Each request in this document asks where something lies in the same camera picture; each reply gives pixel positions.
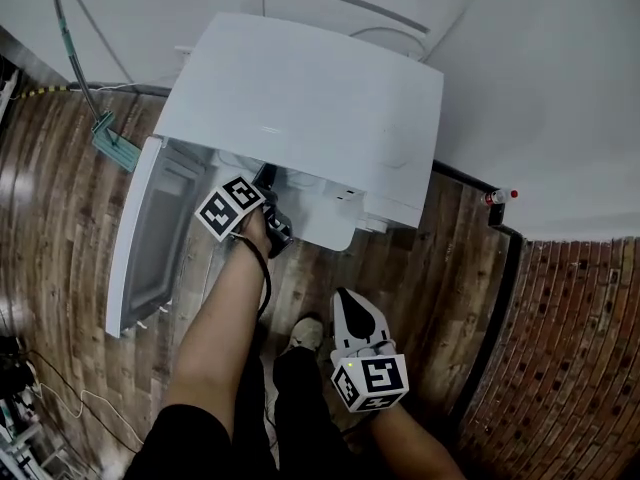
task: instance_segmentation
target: black pants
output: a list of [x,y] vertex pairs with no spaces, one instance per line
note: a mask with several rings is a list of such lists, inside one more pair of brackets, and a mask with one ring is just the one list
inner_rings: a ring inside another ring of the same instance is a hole
[[[350,478],[355,471],[354,456],[331,422],[314,353],[298,347],[280,356],[274,364],[273,381],[279,393],[275,424],[280,476]],[[262,363],[252,350],[236,398],[232,448],[240,465],[238,473],[275,477],[263,423],[264,397]]]

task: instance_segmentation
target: hardwood floorboard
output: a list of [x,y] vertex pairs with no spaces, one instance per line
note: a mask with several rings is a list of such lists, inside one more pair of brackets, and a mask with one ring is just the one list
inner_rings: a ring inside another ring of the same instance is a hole
[[[114,111],[115,129],[139,146],[165,101],[119,93],[97,99]],[[110,263],[131,176],[91,146],[91,125],[76,93],[19,100],[11,109],[0,138],[0,311],[5,333],[22,335],[78,391],[108,398],[144,437],[160,409],[177,347],[228,246],[216,245],[194,218],[168,313],[152,315],[146,329],[131,329],[119,340],[105,335]],[[345,286],[387,316],[407,358],[410,410],[427,425],[446,416],[486,331],[509,243],[488,228],[480,195],[433,173],[417,230],[358,231],[342,252],[296,242],[272,261],[273,294],[262,319],[268,330],[265,371],[298,318],[315,311],[328,322],[330,297]],[[331,348],[327,328],[319,364],[331,414],[346,428],[361,416],[350,415],[330,385]],[[77,410],[78,401],[54,372],[37,357],[33,361],[40,380]],[[270,381],[267,387],[272,406],[276,392]],[[49,394],[45,403],[88,462],[100,467],[108,450],[122,450],[87,412],[74,419]],[[138,448],[105,404],[93,398],[87,403]],[[358,448],[357,440],[353,445]]]

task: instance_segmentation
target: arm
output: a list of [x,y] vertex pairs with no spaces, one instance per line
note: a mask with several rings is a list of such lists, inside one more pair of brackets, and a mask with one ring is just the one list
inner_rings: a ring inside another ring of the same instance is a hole
[[405,480],[464,480],[447,450],[398,404],[380,411],[371,433],[391,471]]
[[[267,258],[262,210],[244,230]],[[238,242],[189,327],[174,366],[165,407],[186,404],[213,414],[233,436],[236,393],[251,345],[264,276],[249,248]]]

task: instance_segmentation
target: wooden floor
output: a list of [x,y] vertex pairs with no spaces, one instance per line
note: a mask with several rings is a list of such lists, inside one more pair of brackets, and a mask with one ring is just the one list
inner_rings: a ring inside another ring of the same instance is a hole
[[640,451],[639,299],[639,239],[528,243],[462,456],[486,478],[618,478]]
[[[98,93],[115,129],[141,146],[162,110],[153,96]],[[195,220],[169,313],[148,329],[106,336],[109,268],[130,175],[90,145],[92,120],[77,93],[14,102],[0,137],[0,312],[5,333],[25,337],[77,389],[109,399],[141,435],[162,400],[172,358],[224,262],[224,249]],[[433,174],[420,228],[386,235],[358,232],[344,252],[298,242],[272,261],[273,296],[263,323],[266,373],[298,316],[327,316],[336,287],[355,289],[387,315],[407,355],[408,406],[422,422],[446,414],[473,364],[503,271],[508,238],[487,227],[480,194]],[[320,365],[331,343],[323,346]],[[77,408],[77,400],[37,357],[40,380]],[[327,384],[339,426],[351,419]],[[271,404],[273,391],[269,398]],[[122,447],[86,412],[79,419],[51,396],[47,410],[84,460],[112,464]],[[108,407],[87,403],[131,448],[139,445]],[[130,455],[119,456],[123,463]]]

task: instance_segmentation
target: shoe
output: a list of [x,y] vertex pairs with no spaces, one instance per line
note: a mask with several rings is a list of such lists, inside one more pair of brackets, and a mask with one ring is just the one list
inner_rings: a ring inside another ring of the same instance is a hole
[[306,315],[293,326],[289,345],[287,345],[283,354],[296,347],[304,347],[317,352],[320,345],[322,345],[323,338],[324,325],[320,320],[320,316],[315,313]]

